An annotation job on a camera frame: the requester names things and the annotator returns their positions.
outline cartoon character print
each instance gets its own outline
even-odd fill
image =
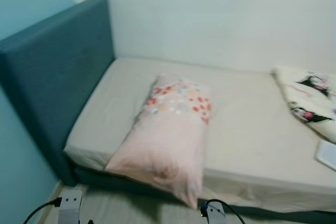
[[[327,98],[329,97],[328,81],[326,77],[322,75],[312,74],[308,76],[305,80],[297,83],[312,87],[313,89],[316,89],[317,91],[325,95]]]
[[[310,122],[318,123],[324,120],[333,120],[332,118],[327,118],[322,115],[317,115],[312,111],[308,111],[303,107],[299,107],[297,106],[296,102],[290,102],[289,105],[291,107],[291,112],[304,123],[310,123]]]

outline teal wall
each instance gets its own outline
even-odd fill
[[[73,0],[0,0],[0,39],[73,4]],[[0,216],[6,224],[23,223],[32,210],[48,199],[58,180],[1,85],[0,173]]]

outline bed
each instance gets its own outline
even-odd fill
[[[271,75],[115,59],[107,0],[87,0],[0,42],[1,84],[68,186],[176,200],[102,171],[162,71],[215,91],[203,199],[243,214],[335,223],[336,174],[313,159],[319,137],[288,113]]]

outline blanket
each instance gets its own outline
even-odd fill
[[[274,76],[291,113],[336,143],[336,76],[288,67],[275,68]]]

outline teal headboard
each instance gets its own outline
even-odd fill
[[[76,178],[64,145],[113,60],[107,0],[87,0],[0,41],[0,82],[43,155],[69,186]]]

